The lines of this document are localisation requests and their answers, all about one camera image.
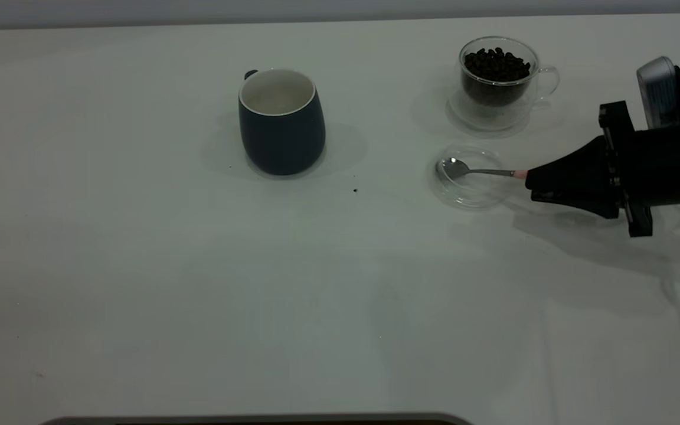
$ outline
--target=glass cup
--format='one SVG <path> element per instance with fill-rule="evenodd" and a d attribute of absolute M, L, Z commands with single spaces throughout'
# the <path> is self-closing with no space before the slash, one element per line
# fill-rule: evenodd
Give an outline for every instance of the glass cup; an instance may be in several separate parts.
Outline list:
<path fill-rule="evenodd" d="M 469 53 L 481 49 L 501 48 L 529 64 L 529 75 L 515 81 L 492 81 L 470 72 L 464 64 Z M 459 86 L 450 99 L 453 112 L 469 126 L 484 131 L 507 129 L 526 118 L 537 100 L 550 96 L 561 82 L 558 69 L 540 65 L 540 57 L 531 47 L 513 38 L 488 36 L 477 38 L 463 46 L 458 55 Z M 553 75 L 553 83 L 542 90 L 537 88 L 540 73 Z"/>

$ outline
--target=glass bowl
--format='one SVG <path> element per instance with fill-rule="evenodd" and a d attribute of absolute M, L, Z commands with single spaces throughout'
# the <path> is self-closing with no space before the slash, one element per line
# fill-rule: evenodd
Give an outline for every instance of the glass bowl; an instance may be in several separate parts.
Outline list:
<path fill-rule="evenodd" d="M 437 155 L 431 169 L 435 194 L 446 204 L 469 210 L 493 207 L 508 196 L 516 183 L 510 177 L 478 173 L 451 178 L 444 168 L 451 158 L 465 162 L 470 169 L 503 169 L 498 156 L 478 143 L 446 148 Z"/>

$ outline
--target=glass cup handle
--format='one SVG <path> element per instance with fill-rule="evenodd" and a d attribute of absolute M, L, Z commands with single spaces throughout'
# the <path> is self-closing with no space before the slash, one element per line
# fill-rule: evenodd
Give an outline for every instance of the glass cup handle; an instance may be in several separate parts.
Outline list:
<path fill-rule="evenodd" d="M 551 73 L 553 76 L 555 76 L 555 81 L 553 82 L 552 86 L 550 86 L 550 89 L 548 89 L 545 94 L 537 98 L 537 100 L 545 100 L 546 97 L 553 94 L 553 92 L 561 84 L 561 73 L 559 73 L 558 68 L 553 67 L 553 65 L 545 65 L 544 67 L 541 67 L 540 73 Z"/>

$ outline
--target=spoon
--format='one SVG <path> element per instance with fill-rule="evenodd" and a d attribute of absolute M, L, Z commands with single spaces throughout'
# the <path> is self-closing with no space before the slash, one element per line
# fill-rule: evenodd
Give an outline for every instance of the spoon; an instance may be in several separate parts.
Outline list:
<path fill-rule="evenodd" d="M 527 170 L 510 170 L 510 169 L 470 169 L 469 166 L 460 159 L 456 158 L 446 158 L 442 160 L 442 168 L 445 174 L 451 179 L 456 180 L 456 178 L 464 177 L 464 175 L 470 174 L 472 172 L 477 172 L 480 174 L 491 174 L 491 175 L 503 175 L 504 177 L 514 177 L 520 178 L 521 180 L 526 180 Z"/>

